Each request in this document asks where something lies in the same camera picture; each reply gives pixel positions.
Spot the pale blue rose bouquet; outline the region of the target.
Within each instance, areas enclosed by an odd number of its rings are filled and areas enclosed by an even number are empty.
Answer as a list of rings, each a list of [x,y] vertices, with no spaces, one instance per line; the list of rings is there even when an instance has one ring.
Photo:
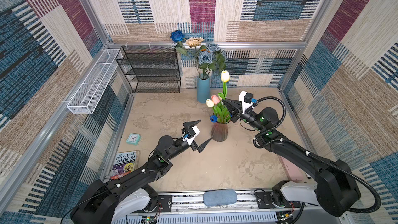
[[[207,80],[210,73],[215,70],[221,72],[226,69],[224,51],[216,43],[202,45],[199,50],[194,53],[194,57],[199,79],[201,80]]]

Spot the light blue cylindrical vase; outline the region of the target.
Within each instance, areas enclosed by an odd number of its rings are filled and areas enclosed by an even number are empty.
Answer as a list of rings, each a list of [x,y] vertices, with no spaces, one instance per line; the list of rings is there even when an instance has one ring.
[[[206,100],[210,98],[210,78],[201,79],[200,76],[197,78],[197,101],[200,103],[206,103]]]

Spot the red ribbed glass vase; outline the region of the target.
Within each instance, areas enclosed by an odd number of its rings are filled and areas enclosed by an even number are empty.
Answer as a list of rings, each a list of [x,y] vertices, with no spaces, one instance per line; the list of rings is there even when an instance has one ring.
[[[211,129],[211,137],[216,142],[224,142],[228,138],[228,123],[215,122]]]

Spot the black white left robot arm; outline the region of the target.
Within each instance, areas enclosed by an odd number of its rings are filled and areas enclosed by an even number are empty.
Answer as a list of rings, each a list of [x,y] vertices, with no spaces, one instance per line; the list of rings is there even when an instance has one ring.
[[[149,186],[159,180],[173,166],[171,160],[191,148],[202,152],[206,145],[197,145],[199,120],[183,123],[182,136],[174,139],[162,136],[148,161],[137,170],[118,179],[94,181],[71,210],[70,219],[75,224],[110,224],[113,221],[140,211],[154,208],[158,194]]]

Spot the blue tulip stem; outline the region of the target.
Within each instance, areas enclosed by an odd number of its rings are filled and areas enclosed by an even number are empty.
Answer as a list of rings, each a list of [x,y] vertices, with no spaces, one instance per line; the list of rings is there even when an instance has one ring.
[[[212,115],[212,116],[210,116],[210,121],[212,123],[216,123],[216,122],[218,122],[218,117],[216,115]]]

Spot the cream sunflower with stem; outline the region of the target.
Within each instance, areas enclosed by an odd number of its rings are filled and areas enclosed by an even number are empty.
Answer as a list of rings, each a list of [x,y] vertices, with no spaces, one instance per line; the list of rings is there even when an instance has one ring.
[[[186,39],[185,44],[189,47],[189,48],[195,48],[198,46],[202,45],[202,42],[205,39],[203,37],[191,37],[189,39]]]

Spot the pink tulip stem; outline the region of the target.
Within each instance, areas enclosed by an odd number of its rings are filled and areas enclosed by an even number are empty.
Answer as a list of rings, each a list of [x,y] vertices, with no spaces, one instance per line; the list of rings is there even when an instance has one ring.
[[[217,121],[219,123],[223,122],[223,116],[222,116],[222,103],[220,100],[220,97],[217,95],[212,95],[211,96],[211,101],[213,102],[213,111],[214,111],[214,115],[217,116]]]

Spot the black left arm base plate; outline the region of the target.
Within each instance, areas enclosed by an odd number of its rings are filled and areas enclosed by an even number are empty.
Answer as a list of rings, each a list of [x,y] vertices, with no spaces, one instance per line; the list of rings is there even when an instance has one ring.
[[[150,198],[145,210],[150,213],[155,213],[160,209],[162,213],[168,213],[172,210],[173,196],[172,195],[158,195]]]

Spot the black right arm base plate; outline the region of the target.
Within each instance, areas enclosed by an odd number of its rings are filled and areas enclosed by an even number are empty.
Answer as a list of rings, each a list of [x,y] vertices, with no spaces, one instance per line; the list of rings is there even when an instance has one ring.
[[[254,191],[254,196],[259,209],[277,209],[277,207],[273,204],[271,194],[272,193],[270,191],[264,191],[262,189]]]

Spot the dark blue rose stem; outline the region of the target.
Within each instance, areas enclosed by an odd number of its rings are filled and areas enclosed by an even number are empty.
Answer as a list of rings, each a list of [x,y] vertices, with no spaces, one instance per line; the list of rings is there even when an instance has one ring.
[[[183,41],[184,41],[184,34],[180,30],[176,30],[171,33],[170,38],[172,41],[176,44],[175,49],[178,53],[182,55],[187,55],[187,49],[184,47]]]

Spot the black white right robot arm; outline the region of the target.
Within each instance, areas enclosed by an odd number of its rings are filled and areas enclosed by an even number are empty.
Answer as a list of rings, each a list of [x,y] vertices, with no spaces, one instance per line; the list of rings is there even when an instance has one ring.
[[[379,210],[381,198],[378,192],[368,182],[354,175],[347,163],[342,160],[332,161],[321,157],[277,131],[287,113],[286,106],[281,99],[271,97],[281,105],[283,109],[281,116],[271,107],[264,108],[259,114],[254,112],[254,108],[260,102],[268,99],[266,96],[256,100],[253,94],[243,91],[238,100],[223,99],[222,102],[228,109],[232,122],[242,120],[257,131],[253,138],[256,148],[266,149],[282,156],[307,173],[317,183],[314,190],[316,203],[327,213],[340,217],[345,212],[368,214]],[[375,202],[372,206],[353,207],[361,198],[358,184],[362,184],[373,195]]]

